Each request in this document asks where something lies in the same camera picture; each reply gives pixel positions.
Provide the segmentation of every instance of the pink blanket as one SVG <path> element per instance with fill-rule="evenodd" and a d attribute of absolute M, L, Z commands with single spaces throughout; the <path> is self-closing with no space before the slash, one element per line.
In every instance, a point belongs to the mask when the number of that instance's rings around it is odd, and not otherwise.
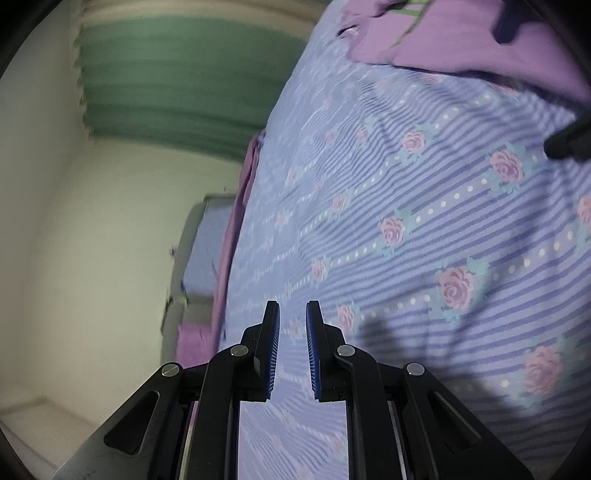
<path fill-rule="evenodd" d="M 176 361 L 183 368 L 205 364 L 217 352 L 226 307 L 228 278 L 230 277 L 232 259 L 234 258 L 234 251 L 238 242 L 238 236 L 240 235 L 246 204 L 251 195 L 252 184 L 255 180 L 256 167 L 258 165 L 259 136 L 260 134 L 256 134 L 248 145 L 244 165 L 240 172 L 238 192 L 223 240 L 217 289 L 213 295 L 212 325 L 181 324 L 178 327 Z"/>

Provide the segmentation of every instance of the floor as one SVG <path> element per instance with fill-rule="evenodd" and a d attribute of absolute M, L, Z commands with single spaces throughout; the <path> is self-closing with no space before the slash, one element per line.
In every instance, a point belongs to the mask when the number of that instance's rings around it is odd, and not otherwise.
<path fill-rule="evenodd" d="M 0 385 L 0 428 L 38 480 L 51 480 L 97 425 L 19 385 Z"/>

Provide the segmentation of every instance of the bed sheet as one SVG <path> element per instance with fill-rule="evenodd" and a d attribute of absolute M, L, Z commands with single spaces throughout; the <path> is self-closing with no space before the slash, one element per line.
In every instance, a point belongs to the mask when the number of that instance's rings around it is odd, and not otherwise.
<path fill-rule="evenodd" d="M 319 300 L 349 343 L 425 364 L 548 478 L 591 416 L 591 164 L 542 149 L 574 113 L 515 82 L 352 63 L 342 5 L 269 118 L 232 264 L 221 348 L 281 305 L 239 477 L 348 478 L 344 404 L 310 386 Z"/>
<path fill-rule="evenodd" d="M 223 238 L 231 213 L 231 202 L 227 205 L 207 206 L 183 275 L 185 292 L 213 295 L 217 285 L 217 269 L 222 254 Z"/>

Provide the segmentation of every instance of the beige wall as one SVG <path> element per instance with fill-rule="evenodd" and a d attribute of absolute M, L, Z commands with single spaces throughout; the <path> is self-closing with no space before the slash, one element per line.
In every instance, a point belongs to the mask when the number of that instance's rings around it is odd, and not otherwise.
<path fill-rule="evenodd" d="M 33 31 L 0 79 L 0 379 L 15 380 L 30 259 L 83 141 L 68 24 L 66 1 Z"/>
<path fill-rule="evenodd" d="M 102 422 L 159 366 L 160 322 L 190 208 L 234 191 L 241 166 L 88 143 L 59 190 L 31 285 L 29 385 Z"/>

